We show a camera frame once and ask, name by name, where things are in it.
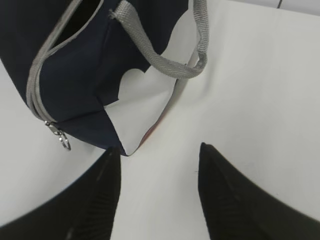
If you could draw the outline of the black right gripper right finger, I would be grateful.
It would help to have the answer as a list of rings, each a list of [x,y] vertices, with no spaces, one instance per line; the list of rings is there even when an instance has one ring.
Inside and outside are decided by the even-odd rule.
[[[212,240],[318,240],[320,222],[276,199],[214,146],[200,145],[198,194]]]

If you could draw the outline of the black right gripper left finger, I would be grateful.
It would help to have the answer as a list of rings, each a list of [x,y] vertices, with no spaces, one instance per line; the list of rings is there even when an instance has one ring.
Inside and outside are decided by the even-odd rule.
[[[121,191],[121,156],[110,147],[57,196],[0,228],[2,240],[109,240]]]

